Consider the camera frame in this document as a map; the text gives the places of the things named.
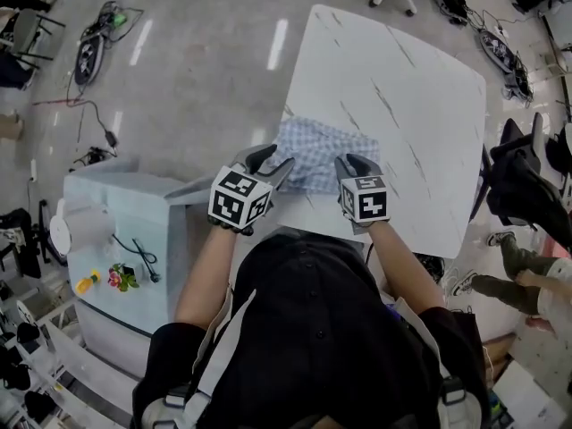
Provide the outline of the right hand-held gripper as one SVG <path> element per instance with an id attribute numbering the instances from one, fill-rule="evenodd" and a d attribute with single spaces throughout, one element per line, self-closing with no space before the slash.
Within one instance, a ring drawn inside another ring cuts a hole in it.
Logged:
<path id="1" fill-rule="evenodd" d="M 347 160 L 357 178 L 353 178 L 343 158 L 334 159 L 340 182 L 341 209 L 350 220 L 353 233 L 360 235 L 366 233 L 372 223 L 389 220 L 387 188 L 377 163 L 353 153 L 347 153 Z"/>

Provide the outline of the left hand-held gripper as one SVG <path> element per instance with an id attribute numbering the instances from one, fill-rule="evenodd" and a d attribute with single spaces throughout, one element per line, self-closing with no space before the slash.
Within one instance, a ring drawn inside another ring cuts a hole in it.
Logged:
<path id="1" fill-rule="evenodd" d="M 270 172 L 262 173 L 262 181 L 250 175 L 258 172 L 276 148 L 275 144 L 248 147 L 234 157 L 231 168 L 221 168 L 210 189 L 210 220 L 244 231 L 265 215 L 273 189 L 278 190 L 288 179 L 294 168 L 294 158 L 290 157 Z"/>

